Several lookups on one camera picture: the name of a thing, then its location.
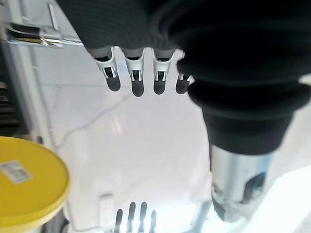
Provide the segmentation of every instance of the gray vein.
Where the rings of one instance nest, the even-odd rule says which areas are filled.
[[[106,113],[109,113],[110,111],[116,109],[117,107],[119,107],[122,103],[124,103],[127,99],[129,99],[133,94],[129,93],[126,96],[124,96],[121,101],[117,102],[116,104],[112,105],[111,107],[102,110],[101,112],[98,113],[97,116],[95,116],[89,123],[84,124],[82,126],[78,126],[77,128],[74,128],[72,130],[70,130],[68,133],[65,134],[65,136],[62,139],[62,142],[56,146],[56,150],[59,150],[67,141],[67,139],[75,132],[80,131],[80,130],[85,130],[86,128],[88,128],[89,126],[91,126],[93,123],[95,123],[98,119],[100,119],[103,115],[105,115]]]

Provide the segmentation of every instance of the yellow lid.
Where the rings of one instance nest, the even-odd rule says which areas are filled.
[[[0,232],[21,233],[50,220],[64,205],[69,172],[52,151],[0,137]]]

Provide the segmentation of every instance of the barcode sticker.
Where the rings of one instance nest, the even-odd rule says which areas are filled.
[[[16,160],[0,164],[0,170],[16,184],[32,178],[31,174]]]

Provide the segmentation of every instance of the white plastic part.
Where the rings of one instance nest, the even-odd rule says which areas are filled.
[[[139,70],[139,78],[138,80],[142,80],[142,74],[144,72],[144,53],[142,53],[142,56],[138,60],[130,60],[125,58],[126,65],[127,65],[127,71],[131,76],[131,80],[135,81],[133,76],[133,70]]]
[[[162,61],[157,61],[156,59],[156,55],[154,54],[154,74],[155,74],[155,80],[159,81],[159,72],[165,72],[164,73],[164,77],[163,77],[163,81],[166,80],[166,77],[169,73],[170,70],[170,66],[171,66],[171,61],[173,59],[173,56],[170,58],[170,60],[166,61],[166,62],[162,62]]]
[[[117,72],[117,63],[116,63],[116,59],[115,59],[115,56],[114,56],[114,53],[113,53],[113,48],[111,48],[111,58],[106,61],[106,62],[101,62],[101,61],[98,61],[96,59],[94,59],[99,70],[103,73],[103,75],[105,76],[106,79],[108,79],[108,75],[105,71],[105,68],[111,68],[111,72],[112,72],[112,77],[115,78],[117,77],[118,75],[118,72]]]
[[[189,81],[191,80],[191,77],[192,77],[192,76],[189,75],[189,77],[187,78],[187,82],[189,82]],[[183,80],[184,80],[184,74],[179,73],[178,79],[181,80],[181,81],[183,81]]]
[[[103,229],[111,229],[114,226],[115,204],[113,195],[103,195],[99,201],[99,224]]]

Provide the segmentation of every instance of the metal clamp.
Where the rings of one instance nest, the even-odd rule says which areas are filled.
[[[0,40],[10,44],[26,46],[62,47],[63,44],[83,46],[80,39],[62,36],[56,21],[54,6],[48,3],[52,26],[17,24],[4,22],[0,24]]]

